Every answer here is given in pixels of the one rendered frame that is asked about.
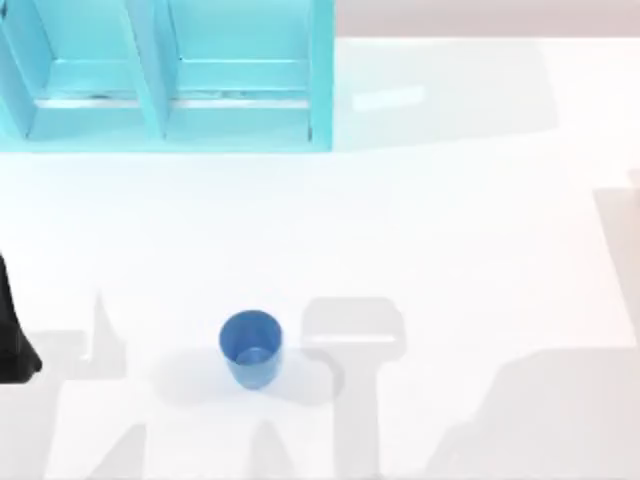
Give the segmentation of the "light blue rack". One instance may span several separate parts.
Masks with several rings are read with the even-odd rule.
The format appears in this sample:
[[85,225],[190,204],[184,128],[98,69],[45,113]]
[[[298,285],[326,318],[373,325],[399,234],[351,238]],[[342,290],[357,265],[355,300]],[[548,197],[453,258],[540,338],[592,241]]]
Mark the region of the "light blue rack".
[[0,0],[0,153],[327,152],[336,0]]

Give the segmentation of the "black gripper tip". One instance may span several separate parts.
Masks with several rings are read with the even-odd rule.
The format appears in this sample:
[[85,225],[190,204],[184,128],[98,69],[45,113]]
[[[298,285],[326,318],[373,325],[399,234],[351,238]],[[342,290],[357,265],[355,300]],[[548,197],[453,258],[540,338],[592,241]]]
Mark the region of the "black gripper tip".
[[0,254],[0,384],[24,384],[43,362],[18,320],[4,257]]

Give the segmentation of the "blue cup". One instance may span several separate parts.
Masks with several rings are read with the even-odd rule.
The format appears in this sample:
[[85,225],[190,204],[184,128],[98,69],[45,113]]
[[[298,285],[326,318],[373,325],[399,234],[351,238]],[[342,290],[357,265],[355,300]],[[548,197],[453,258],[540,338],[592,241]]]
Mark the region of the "blue cup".
[[283,330],[265,311],[240,311],[222,325],[219,348],[234,380],[245,389],[259,390],[279,373]]

